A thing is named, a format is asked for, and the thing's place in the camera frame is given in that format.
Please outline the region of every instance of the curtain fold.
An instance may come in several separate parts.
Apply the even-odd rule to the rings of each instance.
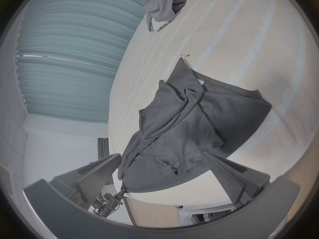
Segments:
[[[144,15],[143,0],[32,0],[17,45],[28,112],[108,122],[115,74]]]

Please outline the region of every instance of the gray towel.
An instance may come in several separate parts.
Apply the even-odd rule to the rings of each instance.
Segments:
[[[150,32],[154,31],[152,29],[152,18],[156,22],[172,21],[175,18],[172,4],[173,0],[144,0],[146,24]]]
[[[209,170],[202,149],[229,157],[270,109],[258,90],[211,79],[180,58],[167,82],[159,81],[154,100],[139,111],[139,131],[123,152],[118,179],[132,193],[190,181]]]

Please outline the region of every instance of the air vent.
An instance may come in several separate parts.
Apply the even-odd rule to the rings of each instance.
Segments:
[[[7,190],[14,203],[19,204],[16,192],[14,190],[12,165],[6,163],[2,159],[0,159],[0,179],[2,180],[5,189]]]

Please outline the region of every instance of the teal curtain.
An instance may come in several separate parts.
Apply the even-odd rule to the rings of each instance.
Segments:
[[[17,46],[29,113],[108,122],[109,95],[143,0],[32,0]]]

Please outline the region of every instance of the bed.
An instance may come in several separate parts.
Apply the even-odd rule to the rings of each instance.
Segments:
[[[149,32],[138,26],[110,93],[109,150],[123,153],[138,131],[138,110],[153,100],[182,55],[216,80],[258,89],[271,112],[228,159],[268,173],[271,181],[304,154],[318,128],[319,50],[308,20],[290,0],[187,0],[174,21]],[[114,185],[119,191],[117,171]],[[231,201],[208,171],[176,187],[129,193],[165,205],[225,205]]]

